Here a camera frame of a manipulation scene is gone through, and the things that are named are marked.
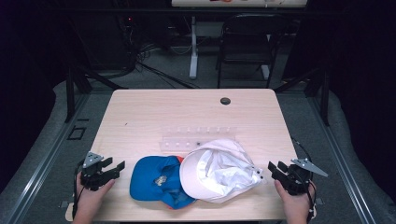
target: blue cap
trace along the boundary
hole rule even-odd
[[[132,173],[129,193],[138,201],[162,201],[173,209],[195,202],[180,183],[176,156],[149,156],[139,160]]]

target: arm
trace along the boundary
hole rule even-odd
[[[105,185],[103,185],[97,191],[91,191],[88,189],[83,189],[81,185],[81,173],[77,176],[77,191],[81,195],[78,201],[78,210],[76,216],[73,220],[74,224],[85,224],[92,223],[93,217],[98,212],[100,206],[102,205],[103,198],[107,192],[113,187],[115,180],[109,180]]]
[[[274,182],[276,191],[283,202],[283,210],[286,215],[286,220],[289,224],[306,224],[308,217],[310,202],[306,194],[302,195],[289,195],[282,184],[275,180]],[[314,187],[309,185],[309,193],[313,197],[315,195]]]

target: black curtain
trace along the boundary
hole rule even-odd
[[[304,20],[285,67],[297,77],[330,69],[353,147],[375,182],[396,202],[396,3],[318,1],[307,9],[345,12],[338,20]]]
[[[52,88],[65,78],[53,42],[34,3],[0,3],[1,191],[50,117],[55,103]]]

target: chair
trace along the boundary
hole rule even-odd
[[[221,82],[221,66],[225,64],[257,64],[269,66],[269,87],[278,45],[290,20],[280,15],[239,14],[223,23],[218,69],[218,88]]]

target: table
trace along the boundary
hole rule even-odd
[[[223,105],[220,99],[231,100]],[[253,162],[264,169],[260,184],[222,204],[197,201],[180,210],[161,202],[139,202],[129,195],[138,160],[161,151],[163,127],[232,127]],[[266,89],[119,90],[114,91],[92,145],[92,152],[113,157],[111,169],[125,161],[125,169],[104,198],[95,217],[101,221],[225,221],[284,219],[269,161],[296,158],[276,95]],[[71,221],[72,204],[65,214]]]
[[[172,0],[172,7],[298,7],[304,8],[308,0]],[[190,78],[197,78],[198,50],[196,48],[196,20],[191,20]],[[263,66],[263,76],[268,77],[268,66]]]

